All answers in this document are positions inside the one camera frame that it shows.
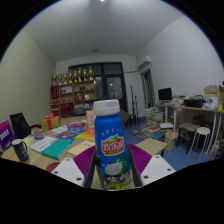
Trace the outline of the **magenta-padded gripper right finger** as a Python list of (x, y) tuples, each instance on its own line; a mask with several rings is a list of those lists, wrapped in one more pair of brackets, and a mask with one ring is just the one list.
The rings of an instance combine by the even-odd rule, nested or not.
[(128, 151), (136, 187), (148, 185), (175, 172), (160, 155), (152, 156), (132, 144), (128, 144)]

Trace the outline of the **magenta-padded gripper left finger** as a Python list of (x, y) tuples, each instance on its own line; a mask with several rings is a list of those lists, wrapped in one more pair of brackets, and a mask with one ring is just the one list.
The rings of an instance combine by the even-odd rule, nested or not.
[(65, 158), (52, 174), (80, 187), (98, 189), (99, 177), (95, 168), (95, 147), (91, 146), (74, 158)]

